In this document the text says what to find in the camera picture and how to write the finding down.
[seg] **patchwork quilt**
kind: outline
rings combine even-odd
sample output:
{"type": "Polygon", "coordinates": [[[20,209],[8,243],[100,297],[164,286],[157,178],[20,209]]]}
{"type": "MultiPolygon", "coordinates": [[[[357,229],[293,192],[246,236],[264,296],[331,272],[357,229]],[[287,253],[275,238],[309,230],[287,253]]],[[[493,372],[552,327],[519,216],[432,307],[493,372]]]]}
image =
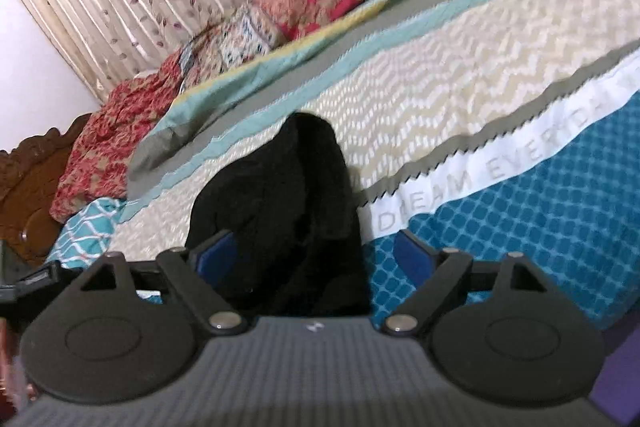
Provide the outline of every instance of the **patchwork quilt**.
{"type": "Polygon", "coordinates": [[[130,163],[111,249],[183,245],[206,182],[306,110],[352,173],[377,320],[414,290],[393,252],[409,228],[523,251],[608,327],[640,297],[639,20],[639,0],[370,0],[178,98],[130,163]]]}

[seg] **zigzag pattern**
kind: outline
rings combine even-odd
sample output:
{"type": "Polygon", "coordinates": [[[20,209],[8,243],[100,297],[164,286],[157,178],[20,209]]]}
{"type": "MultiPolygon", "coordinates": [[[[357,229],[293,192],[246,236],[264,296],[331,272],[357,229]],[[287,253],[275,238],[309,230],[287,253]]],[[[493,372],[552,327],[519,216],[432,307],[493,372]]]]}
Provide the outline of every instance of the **zigzag pattern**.
{"type": "MultiPolygon", "coordinates": [[[[638,0],[494,0],[380,52],[303,107],[334,127],[355,190],[391,176],[449,137],[474,134],[552,82],[638,38],[638,0]]],[[[153,259],[183,245],[193,201],[282,120],[208,160],[118,225],[111,250],[153,259]]]]}

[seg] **carved wooden bed frame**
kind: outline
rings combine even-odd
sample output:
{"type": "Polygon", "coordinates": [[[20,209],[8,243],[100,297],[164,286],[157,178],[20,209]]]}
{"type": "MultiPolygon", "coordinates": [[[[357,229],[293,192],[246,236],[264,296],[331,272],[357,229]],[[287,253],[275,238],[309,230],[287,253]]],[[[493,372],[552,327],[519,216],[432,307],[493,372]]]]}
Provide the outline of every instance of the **carved wooden bed frame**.
{"type": "Polygon", "coordinates": [[[11,153],[0,151],[0,239],[32,266],[43,263],[62,228],[49,207],[89,116],[76,118],[63,135],[52,128],[23,140],[11,153]]]}

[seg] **metal screw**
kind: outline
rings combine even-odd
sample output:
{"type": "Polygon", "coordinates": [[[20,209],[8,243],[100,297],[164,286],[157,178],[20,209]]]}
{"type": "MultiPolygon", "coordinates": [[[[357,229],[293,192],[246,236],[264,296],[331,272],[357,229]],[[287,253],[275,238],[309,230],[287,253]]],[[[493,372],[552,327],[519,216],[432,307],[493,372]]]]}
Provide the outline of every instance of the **metal screw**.
{"type": "Polygon", "coordinates": [[[242,317],[235,312],[218,312],[209,317],[209,324],[217,330],[230,330],[242,323],[242,317]]]}
{"type": "Polygon", "coordinates": [[[385,320],[386,327],[396,333],[414,330],[418,320],[411,315],[391,315],[385,320]]]}

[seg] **gray gripper base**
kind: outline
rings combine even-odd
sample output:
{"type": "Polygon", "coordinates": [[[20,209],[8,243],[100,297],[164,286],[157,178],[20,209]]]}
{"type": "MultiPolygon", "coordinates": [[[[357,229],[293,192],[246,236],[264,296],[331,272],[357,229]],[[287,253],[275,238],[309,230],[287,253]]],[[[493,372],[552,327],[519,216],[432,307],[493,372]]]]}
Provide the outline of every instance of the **gray gripper base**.
{"type": "Polygon", "coordinates": [[[264,318],[209,341],[174,383],[127,403],[41,397],[11,427],[613,427],[585,399],[509,409],[444,380],[411,339],[368,319],[264,318]]]}

